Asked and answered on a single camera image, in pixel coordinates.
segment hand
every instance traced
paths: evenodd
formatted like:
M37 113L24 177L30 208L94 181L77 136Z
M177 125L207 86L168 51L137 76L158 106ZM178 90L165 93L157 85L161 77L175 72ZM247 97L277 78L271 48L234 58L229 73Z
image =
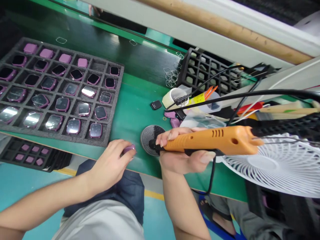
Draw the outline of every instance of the hand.
M174 128L165 133L159 134L156 145L161 147L167 145L167 142L174 140L180 134L192 133L206 130L206 128ZM216 156L214 152L199 150L190 157L185 153L160 151L160 164L163 169L179 174L190 172L203 172L209 162Z
M91 4L89 4L89 16L91 17L91 12L92 12L92 7L93 7L93 10L94 10L94 12L96 13L96 15L98 16L98 17L100 17L100 14L103 12L100 8L97 8L97 7L95 7L95 6L92 6Z
M131 149L120 157L124 148L130 145L130 142L123 139L111 141L93 168L85 173L88 178L88 188L93 196L120 181L128 163L136 154L136 151Z

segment denim shorts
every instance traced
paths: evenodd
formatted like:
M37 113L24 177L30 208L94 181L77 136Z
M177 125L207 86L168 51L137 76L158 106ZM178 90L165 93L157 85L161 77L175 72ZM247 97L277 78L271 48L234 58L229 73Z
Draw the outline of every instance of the denim shorts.
M96 161L88 159L83 162L77 171L76 176L90 170ZM64 217L71 217L80 208L100 200L115 200L126 205L136 216L138 222L143 225L144 212L144 185L139 173L125 170L119 182L108 190L97 194L93 198L71 205L64 209Z

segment workbench surface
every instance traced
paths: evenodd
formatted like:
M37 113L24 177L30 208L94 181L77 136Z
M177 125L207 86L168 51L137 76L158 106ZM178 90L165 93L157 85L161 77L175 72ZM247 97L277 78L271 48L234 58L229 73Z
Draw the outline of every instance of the workbench surface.
M116 29L114 33L117 35L108 32L105 24L50 1L5 1L3 5L7 16L26 37L125 65L110 140L122 138L136 145L137 154L129 163L129 170L161 178L159 160L142 149L140 133L146 126L153 124L165 130L171 129L170 121L163 119L164 107L153 111L150 103L161 100L169 90L165 87L163 68L173 69L174 63L179 60L175 52L141 40L130 33L123 34ZM67 43L59 44L56 42L57 37L67 39ZM136 46L129 43L133 38L138 43ZM104 151L103 147L13 132L4 133L92 159L98 159ZM187 174L190 187L206 191L211 166L210 163L201 174ZM212 193L247 201L244 179L223 163L216 164Z

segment black plastic crate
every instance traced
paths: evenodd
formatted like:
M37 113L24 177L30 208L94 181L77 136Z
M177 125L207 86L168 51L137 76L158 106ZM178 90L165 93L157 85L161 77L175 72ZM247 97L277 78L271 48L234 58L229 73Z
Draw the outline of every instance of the black plastic crate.
M249 210L309 237L320 236L320 199L273 191L245 181Z
M199 85L226 68L228 68L227 65L190 48L183 59L177 86L183 84L192 87L194 91ZM241 88L237 77L238 73L235 70L227 70L211 79L195 95L207 91L211 86L218 86L216 92L220 96L233 92Z

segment yellow floor line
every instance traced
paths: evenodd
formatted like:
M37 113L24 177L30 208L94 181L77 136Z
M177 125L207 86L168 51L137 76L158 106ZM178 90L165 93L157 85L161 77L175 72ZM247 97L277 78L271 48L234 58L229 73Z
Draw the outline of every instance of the yellow floor line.
M77 173L76 170L73 170L73 169L70 169L70 168L62 168L62 169L59 169L59 170L54 170L55 172L59 172L59 173L63 173L63 174L67 174L67 175L70 175L72 177L74 177Z
M144 195L147 197L152 197L164 201L164 196L160 193L151 192L149 190L144 190Z
M59 173L63 173L63 174L67 174L70 175L72 177L74 177L77 173L76 170L70 169L70 168L62 168L60 170L54 170L55 172L59 172ZM160 193L156 193L156 192L152 192L149 190L144 190L144 195L147 197L152 197L152 198L156 198L159 199L161 201L164 201L164 196Z

